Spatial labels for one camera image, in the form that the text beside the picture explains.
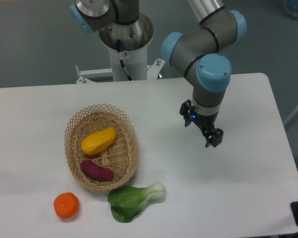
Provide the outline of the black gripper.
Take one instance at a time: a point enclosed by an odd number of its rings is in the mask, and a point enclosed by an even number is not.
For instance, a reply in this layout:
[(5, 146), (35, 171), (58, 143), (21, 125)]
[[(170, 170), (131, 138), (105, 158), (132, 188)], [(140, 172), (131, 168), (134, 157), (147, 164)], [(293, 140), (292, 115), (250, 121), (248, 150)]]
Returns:
[(195, 110), (191, 100), (187, 100), (181, 104), (179, 113), (183, 116), (185, 127), (193, 122), (201, 130), (206, 138), (206, 148), (210, 146), (215, 148), (222, 143), (224, 131), (214, 126), (219, 112), (210, 116), (201, 115)]

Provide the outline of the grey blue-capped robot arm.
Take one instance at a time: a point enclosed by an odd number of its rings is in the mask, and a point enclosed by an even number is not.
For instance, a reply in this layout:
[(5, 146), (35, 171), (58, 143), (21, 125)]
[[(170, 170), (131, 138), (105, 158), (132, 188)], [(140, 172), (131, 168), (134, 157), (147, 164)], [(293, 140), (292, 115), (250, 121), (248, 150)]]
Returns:
[[(224, 133), (214, 123), (232, 72), (230, 61), (219, 51), (243, 38), (247, 23), (238, 11), (227, 10), (221, 0), (190, 0), (188, 5), (199, 30), (191, 36), (170, 33), (160, 52), (165, 62), (193, 86), (192, 99), (179, 111), (185, 125), (194, 123), (206, 146), (216, 147)], [(140, 12), (137, 0), (77, 0), (70, 9), (83, 32), (99, 34), (109, 51), (115, 81), (148, 78), (147, 47), (154, 29), (151, 20)]]

